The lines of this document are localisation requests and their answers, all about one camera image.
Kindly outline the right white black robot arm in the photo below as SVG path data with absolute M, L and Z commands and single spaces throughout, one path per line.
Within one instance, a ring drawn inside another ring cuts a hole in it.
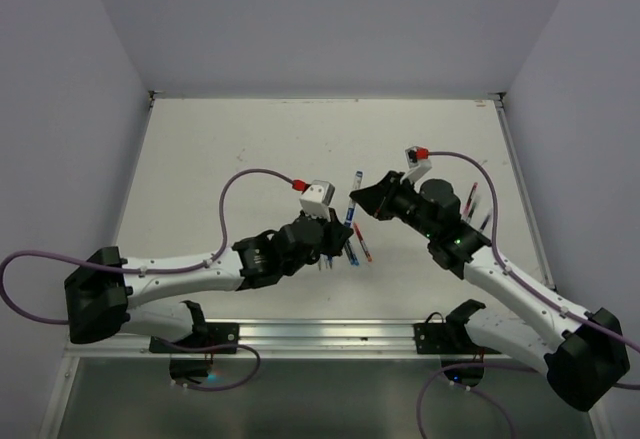
M 350 193 L 368 215 L 399 219 L 424 236 L 433 260 L 484 290 L 517 316 L 508 323 L 472 301 L 449 315 L 451 348 L 474 345 L 506 354 L 544 375 L 569 406 L 590 410 L 629 371 L 622 328 L 605 308 L 590 312 L 525 275 L 500 257 L 495 244 L 466 223 L 452 185 L 429 179 L 420 187 L 390 171 L 377 184 Z

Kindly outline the blue pen cap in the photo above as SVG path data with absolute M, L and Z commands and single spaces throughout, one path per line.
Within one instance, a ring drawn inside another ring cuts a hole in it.
M 480 232 L 484 232 L 487 229 L 491 221 L 492 215 L 493 215 L 493 211 L 489 210 L 480 225 L 480 228 L 479 228 Z

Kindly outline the red pen cap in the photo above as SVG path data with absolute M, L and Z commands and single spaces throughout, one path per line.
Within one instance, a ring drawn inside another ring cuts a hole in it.
M 470 223 L 480 200 L 479 184 L 474 182 L 469 192 L 462 218 L 466 223 Z

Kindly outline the red pen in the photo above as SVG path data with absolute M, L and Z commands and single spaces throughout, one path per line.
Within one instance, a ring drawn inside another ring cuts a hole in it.
M 363 251 L 363 253 L 365 255 L 365 258 L 366 258 L 367 262 L 372 263 L 373 262 L 373 257 L 371 255 L 371 252 L 370 252 L 369 248 L 368 248 L 368 245 L 366 244 L 366 241 L 364 239 L 364 236 L 363 236 L 363 234 L 361 232 L 360 227 L 355 222 L 352 224 L 352 226 L 353 226 L 356 238 L 357 238 L 357 240 L 358 240 L 358 242 L 359 242 L 359 244 L 361 246 L 361 249 L 362 249 L 362 251 Z

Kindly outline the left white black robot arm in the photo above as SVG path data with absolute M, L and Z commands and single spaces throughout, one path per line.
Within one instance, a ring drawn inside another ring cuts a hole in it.
M 300 214 L 219 255 L 165 258 L 159 268 L 150 259 L 123 259 L 116 246 L 102 248 L 64 281 L 70 340 L 83 345 L 127 333 L 197 351 L 213 339 L 190 294 L 273 286 L 322 256 L 341 255 L 352 234 L 337 218 Z

